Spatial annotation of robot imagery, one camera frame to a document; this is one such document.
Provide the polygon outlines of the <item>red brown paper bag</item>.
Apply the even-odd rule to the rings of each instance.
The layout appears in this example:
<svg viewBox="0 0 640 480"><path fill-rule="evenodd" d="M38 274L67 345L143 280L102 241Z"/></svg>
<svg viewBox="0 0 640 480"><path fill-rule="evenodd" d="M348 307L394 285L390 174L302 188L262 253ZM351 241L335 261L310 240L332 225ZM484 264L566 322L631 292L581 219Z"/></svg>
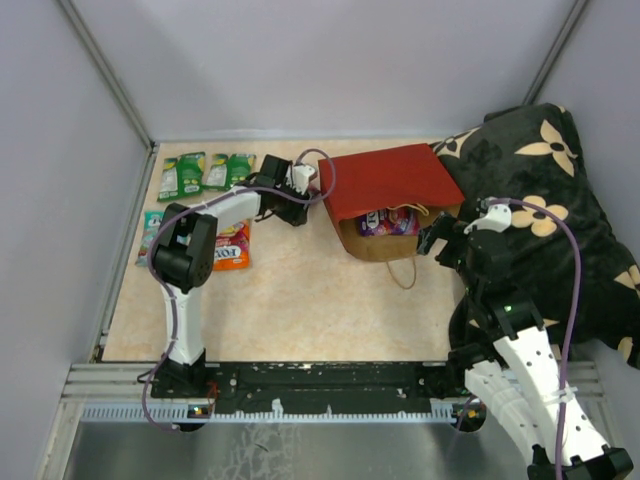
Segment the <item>red brown paper bag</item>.
<svg viewBox="0 0 640 480"><path fill-rule="evenodd" d="M434 150L426 143L342 155L318 161L327 213L345 251L369 263L416 255L417 235L358 232L359 219L379 210L397 214L407 207L418 227L446 212L457 215L464 196Z"/></svg>

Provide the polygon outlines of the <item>orange candy bag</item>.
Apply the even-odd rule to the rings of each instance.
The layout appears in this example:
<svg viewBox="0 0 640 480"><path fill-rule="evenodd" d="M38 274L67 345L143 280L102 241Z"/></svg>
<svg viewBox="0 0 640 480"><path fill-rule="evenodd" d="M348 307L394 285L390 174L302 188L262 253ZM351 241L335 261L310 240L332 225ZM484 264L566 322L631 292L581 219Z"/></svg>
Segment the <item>orange candy bag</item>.
<svg viewBox="0 0 640 480"><path fill-rule="evenodd" d="M230 271L250 266L250 223L238 222L224 229L216 238L214 271Z"/></svg>

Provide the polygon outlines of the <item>green yellow snack bag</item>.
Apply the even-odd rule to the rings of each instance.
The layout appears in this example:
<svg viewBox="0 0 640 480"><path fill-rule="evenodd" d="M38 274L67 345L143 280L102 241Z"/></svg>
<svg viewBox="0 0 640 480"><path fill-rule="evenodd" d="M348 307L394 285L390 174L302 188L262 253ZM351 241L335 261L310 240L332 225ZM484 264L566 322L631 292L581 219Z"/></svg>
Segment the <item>green yellow snack bag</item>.
<svg viewBox="0 0 640 480"><path fill-rule="evenodd" d="M214 191L228 191L235 184L244 181L252 172L255 154L216 153L203 180L203 188Z"/></svg>
<svg viewBox="0 0 640 480"><path fill-rule="evenodd" d="M157 201L169 202L200 195L203 191L205 160L204 152L165 158Z"/></svg>

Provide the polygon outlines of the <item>black floral pillow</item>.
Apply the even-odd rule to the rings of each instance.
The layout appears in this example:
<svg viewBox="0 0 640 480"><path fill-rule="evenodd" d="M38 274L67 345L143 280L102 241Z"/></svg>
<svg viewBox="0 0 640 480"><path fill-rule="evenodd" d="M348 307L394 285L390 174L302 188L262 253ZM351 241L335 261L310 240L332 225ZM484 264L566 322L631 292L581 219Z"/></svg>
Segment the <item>black floral pillow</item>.
<svg viewBox="0 0 640 480"><path fill-rule="evenodd" d="M475 220L476 203L511 198L505 232L512 271L532 297L553 344L564 341L574 278L581 278L572 340L600 340L639 366L639 266L594 194L571 113L552 103L488 114L432 143Z"/></svg>

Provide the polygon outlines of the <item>colourful candy bag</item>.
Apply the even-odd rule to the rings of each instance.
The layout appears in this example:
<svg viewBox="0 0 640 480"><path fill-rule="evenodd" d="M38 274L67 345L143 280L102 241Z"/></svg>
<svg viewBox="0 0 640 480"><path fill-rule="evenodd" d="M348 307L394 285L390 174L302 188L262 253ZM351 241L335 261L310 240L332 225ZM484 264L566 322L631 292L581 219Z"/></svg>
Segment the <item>colourful candy bag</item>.
<svg viewBox="0 0 640 480"><path fill-rule="evenodd" d="M135 260L136 266L147 266L148 250L151 242L157 235L163 216L164 212L158 210L149 210L144 213L142 237Z"/></svg>

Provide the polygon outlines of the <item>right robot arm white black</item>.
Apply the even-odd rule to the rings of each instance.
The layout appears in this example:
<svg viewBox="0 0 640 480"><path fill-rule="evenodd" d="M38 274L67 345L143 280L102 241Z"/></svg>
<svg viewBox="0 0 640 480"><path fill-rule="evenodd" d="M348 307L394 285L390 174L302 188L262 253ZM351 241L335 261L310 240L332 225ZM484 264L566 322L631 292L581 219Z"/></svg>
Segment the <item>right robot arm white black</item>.
<svg viewBox="0 0 640 480"><path fill-rule="evenodd" d="M515 279L504 235L510 220L506 205L471 223L442 212L419 233L422 255L444 240L436 260L455 270L465 287L450 323L476 333L451 349L448 387L487 407L520 451L528 478L624 479L634 468L630 455L591 423L532 297Z"/></svg>

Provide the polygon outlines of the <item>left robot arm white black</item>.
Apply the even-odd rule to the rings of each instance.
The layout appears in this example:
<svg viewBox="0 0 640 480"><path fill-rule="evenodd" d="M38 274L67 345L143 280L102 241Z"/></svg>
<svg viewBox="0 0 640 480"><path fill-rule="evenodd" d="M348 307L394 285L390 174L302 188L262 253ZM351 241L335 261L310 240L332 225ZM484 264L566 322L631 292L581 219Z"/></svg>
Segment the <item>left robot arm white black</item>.
<svg viewBox="0 0 640 480"><path fill-rule="evenodd" d="M306 223L315 167L273 155L228 192L198 205L171 203L149 247L148 265L165 302L167 346L149 376L154 398L202 396L207 389L201 333L203 286L213 273L216 239L224 230L274 214Z"/></svg>

